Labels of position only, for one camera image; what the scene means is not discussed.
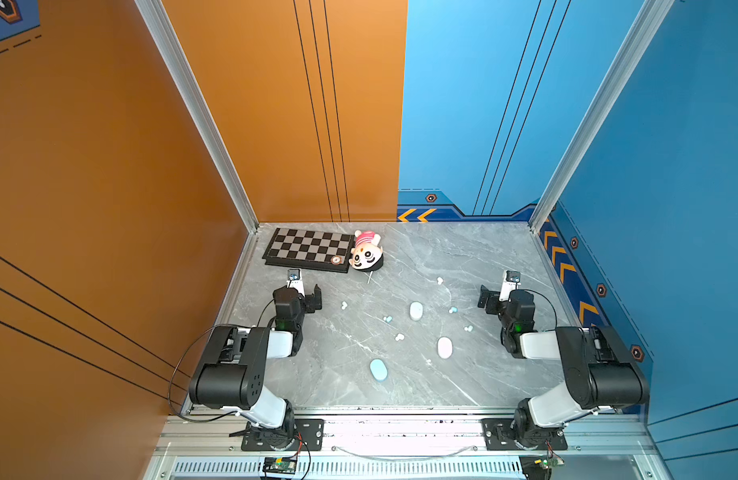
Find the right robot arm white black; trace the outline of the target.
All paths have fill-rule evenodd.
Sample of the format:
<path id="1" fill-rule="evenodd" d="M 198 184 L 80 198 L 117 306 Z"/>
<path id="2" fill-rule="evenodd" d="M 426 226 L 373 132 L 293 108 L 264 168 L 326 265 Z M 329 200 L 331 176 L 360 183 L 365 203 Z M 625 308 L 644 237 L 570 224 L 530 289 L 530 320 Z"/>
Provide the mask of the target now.
<path id="1" fill-rule="evenodd" d="M 477 306 L 500 320 L 500 342 L 514 358 L 561 363 L 563 381 L 547 392 L 521 400 L 510 418 L 481 422 L 489 450 L 567 448 L 565 427 L 602 410 L 648 402 L 647 379 L 609 326 L 556 326 L 534 329 L 534 295 L 504 284 L 482 286 Z"/>

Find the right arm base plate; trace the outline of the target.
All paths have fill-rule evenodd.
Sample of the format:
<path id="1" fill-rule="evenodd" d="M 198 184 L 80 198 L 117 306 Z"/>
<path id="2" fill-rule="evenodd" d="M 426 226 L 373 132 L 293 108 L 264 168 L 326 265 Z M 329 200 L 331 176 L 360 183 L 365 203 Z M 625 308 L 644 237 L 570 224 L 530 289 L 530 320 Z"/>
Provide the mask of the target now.
<path id="1" fill-rule="evenodd" d="M 568 449 L 561 428 L 541 428 L 533 423 L 519 426 L 512 418 L 492 417 L 480 421 L 482 436 L 488 451 Z"/>

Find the mint green earbud case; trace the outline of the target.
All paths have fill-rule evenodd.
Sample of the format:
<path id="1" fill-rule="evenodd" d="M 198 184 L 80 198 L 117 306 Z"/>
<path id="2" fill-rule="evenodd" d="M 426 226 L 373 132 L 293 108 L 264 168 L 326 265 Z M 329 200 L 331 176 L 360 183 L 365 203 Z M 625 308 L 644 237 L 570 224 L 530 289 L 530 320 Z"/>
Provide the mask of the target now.
<path id="1" fill-rule="evenodd" d="M 418 301 L 414 301 L 409 306 L 409 317 L 413 321 L 419 321 L 424 314 L 424 306 Z"/>

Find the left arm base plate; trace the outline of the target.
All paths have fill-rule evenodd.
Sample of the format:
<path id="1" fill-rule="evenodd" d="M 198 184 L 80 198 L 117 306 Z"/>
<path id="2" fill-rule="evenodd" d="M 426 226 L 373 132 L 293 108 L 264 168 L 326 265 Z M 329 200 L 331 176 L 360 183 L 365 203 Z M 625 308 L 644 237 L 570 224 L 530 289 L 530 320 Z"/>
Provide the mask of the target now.
<path id="1" fill-rule="evenodd" d="M 268 429 L 248 427 L 241 441 L 245 452 L 295 452 L 304 442 L 310 452 L 322 449 L 325 421 L 320 418 L 294 418 L 285 420 L 282 427 Z"/>

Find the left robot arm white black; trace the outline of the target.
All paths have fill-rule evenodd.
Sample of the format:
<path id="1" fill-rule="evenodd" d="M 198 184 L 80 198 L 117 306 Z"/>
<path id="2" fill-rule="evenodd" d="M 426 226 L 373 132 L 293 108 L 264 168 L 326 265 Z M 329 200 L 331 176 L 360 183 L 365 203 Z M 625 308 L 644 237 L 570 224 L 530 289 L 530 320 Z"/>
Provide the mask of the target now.
<path id="1" fill-rule="evenodd" d="M 240 437 L 244 451 L 297 450 L 308 428 L 297 424 L 292 403 L 265 386 L 267 362 L 296 356 L 304 339 L 304 320 L 323 308 L 319 286 L 306 294 L 285 286 L 272 295 L 275 315 L 266 325 L 224 324 L 206 332 L 208 341 L 189 382 L 194 405 L 218 409 L 217 419 L 240 416 L 247 426 L 229 434 Z"/>

